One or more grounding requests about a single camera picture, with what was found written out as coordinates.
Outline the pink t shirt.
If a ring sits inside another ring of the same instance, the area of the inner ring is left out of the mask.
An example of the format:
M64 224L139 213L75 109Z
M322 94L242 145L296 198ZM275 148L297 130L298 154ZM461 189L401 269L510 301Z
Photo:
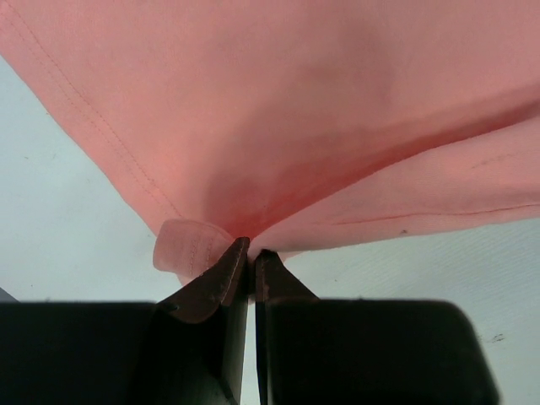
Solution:
M4 1L1 53L184 282L539 214L536 1Z

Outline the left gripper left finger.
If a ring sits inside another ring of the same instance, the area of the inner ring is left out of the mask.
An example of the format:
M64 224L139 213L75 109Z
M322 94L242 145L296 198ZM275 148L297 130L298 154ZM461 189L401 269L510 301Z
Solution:
M158 303L2 304L2 403L238 403L249 245Z

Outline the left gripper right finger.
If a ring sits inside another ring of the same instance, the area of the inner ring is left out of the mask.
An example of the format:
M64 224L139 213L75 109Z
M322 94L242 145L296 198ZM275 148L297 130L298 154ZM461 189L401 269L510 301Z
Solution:
M465 313L442 300L320 299L262 251L254 263L263 404L497 404Z

